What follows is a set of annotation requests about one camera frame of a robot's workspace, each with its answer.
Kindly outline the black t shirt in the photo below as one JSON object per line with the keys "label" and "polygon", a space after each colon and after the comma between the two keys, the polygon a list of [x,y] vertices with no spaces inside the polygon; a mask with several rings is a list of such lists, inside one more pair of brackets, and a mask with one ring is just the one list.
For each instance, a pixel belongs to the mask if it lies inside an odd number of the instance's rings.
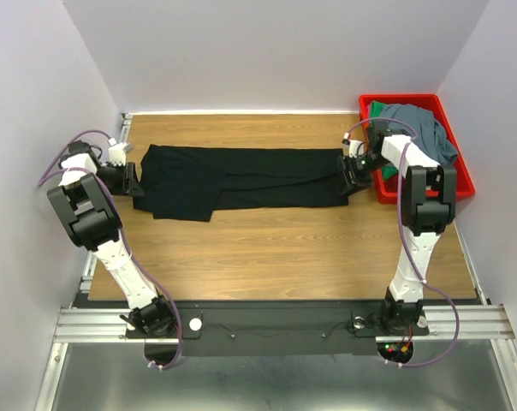
{"label": "black t shirt", "polygon": [[339,149],[149,147],[134,209],[156,219],[208,222],[214,211],[346,206]]}

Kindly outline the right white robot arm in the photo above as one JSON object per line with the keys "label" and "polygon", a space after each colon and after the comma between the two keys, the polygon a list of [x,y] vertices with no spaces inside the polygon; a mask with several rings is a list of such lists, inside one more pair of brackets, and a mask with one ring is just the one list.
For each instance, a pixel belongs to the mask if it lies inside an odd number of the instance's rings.
{"label": "right white robot arm", "polygon": [[427,271],[434,248],[455,218],[457,173],[440,164],[416,144],[408,124],[384,117],[366,119],[366,141],[342,138],[338,158],[341,196],[368,188],[372,175],[386,164],[397,169],[397,221],[401,254],[382,300],[378,325],[389,334],[424,325],[424,291],[431,285]]}

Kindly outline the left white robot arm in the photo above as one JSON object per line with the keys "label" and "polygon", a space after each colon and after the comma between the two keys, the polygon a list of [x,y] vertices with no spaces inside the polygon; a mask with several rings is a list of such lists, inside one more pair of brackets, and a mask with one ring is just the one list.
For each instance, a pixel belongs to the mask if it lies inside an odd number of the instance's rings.
{"label": "left white robot arm", "polygon": [[59,157],[61,181],[47,198],[69,239],[92,253],[122,290],[129,306],[122,320],[145,337],[179,337],[175,307],[135,261],[112,199],[144,195],[127,152],[127,143],[110,140],[109,158],[102,162],[92,144],[69,142]]}

